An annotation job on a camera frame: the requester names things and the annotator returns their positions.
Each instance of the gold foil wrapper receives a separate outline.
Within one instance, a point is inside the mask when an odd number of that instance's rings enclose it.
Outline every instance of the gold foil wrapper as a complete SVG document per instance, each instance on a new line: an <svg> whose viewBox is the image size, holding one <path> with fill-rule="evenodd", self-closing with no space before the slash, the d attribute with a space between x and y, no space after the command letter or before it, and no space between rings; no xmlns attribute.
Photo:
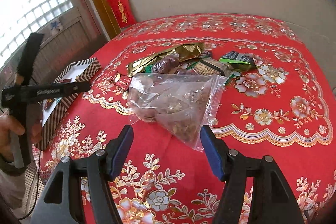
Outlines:
<svg viewBox="0 0 336 224"><path fill-rule="evenodd" d="M148 65L153 65L157 61L161 60L165 56L177 53L179 56L179 61L188 60L191 58L198 57L204 50L204 44L202 42L182 44L175 47L171 47L164 51L152 54L150 56L140 58L134 62L128 64L127 76L132 77L135 73L145 71L145 67Z"/></svg>

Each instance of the floral tablecloth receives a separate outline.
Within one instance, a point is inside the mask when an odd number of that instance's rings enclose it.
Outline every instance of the floral tablecloth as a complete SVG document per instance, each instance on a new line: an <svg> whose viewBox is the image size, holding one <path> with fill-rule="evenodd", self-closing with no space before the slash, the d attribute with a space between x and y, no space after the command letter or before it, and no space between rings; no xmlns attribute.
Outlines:
<svg viewBox="0 0 336 224"><path fill-rule="evenodd" d="M43 152L41 176L60 161L104 148L128 123L127 92L110 83L129 62L174 45L199 42L214 58L235 50L253 57L257 70L233 79L223 93L213 131L249 157L271 155L301 211L312 215L336 189L333 140L336 105L311 53L284 22L249 15L182 15L133 25L93 57L103 66L89 92L71 105ZM204 153L179 142L157 124L133 125L134 142L122 173L110 184L126 223L211 223L224 184ZM251 205L248 179L240 224ZM87 223L94 223L87 180L82 179Z"/></svg>

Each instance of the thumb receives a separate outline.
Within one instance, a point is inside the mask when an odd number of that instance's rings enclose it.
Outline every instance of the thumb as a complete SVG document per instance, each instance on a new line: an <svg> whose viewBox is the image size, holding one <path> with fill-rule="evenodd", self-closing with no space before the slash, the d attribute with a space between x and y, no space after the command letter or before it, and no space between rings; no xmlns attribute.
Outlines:
<svg viewBox="0 0 336 224"><path fill-rule="evenodd" d="M12 115L0 116L0 132L13 131L15 134L21 136L25 133L25 128Z"/></svg>

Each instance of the metal screw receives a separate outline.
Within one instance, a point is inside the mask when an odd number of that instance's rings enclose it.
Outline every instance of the metal screw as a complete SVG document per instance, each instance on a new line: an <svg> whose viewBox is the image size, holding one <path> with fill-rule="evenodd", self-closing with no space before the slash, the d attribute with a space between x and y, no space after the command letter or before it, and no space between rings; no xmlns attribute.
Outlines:
<svg viewBox="0 0 336 224"><path fill-rule="evenodd" d="M104 149L99 149L96 151L96 155L97 156L103 156L105 154L105 150Z"/></svg>
<svg viewBox="0 0 336 224"><path fill-rule="evenodd" d="M61 158L61 162L68 162L70 160L70 157L69 156L64 156L63 158Z"/></svg>
<svg viewBox="0 0 336 224"><path fill-rule="evenodd" d="M238 155L238 151L235 150L235 149L230 149L230 150L229 150L229 154L230 154L231 156L237 156L237 155Z"/></svg>
<svg viewBox="0 0 336 224"><path fill-rule="evenodd" d="M267 162L272 162L273 161L273 158L271 157L271 156L265 156L265 160L267 161Z"/></svg>

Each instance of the red envelope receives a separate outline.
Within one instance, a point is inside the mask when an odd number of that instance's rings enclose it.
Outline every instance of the red envelope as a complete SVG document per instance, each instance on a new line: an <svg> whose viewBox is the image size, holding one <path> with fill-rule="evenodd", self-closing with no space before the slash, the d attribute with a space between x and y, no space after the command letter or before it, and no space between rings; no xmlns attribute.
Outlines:
<svg viewBox="0 0 336 224"><path fill-rule="evenodd" d="M137 23L128 0L107 0L107 2L111 6L120 28L125 28Z"/></svg>

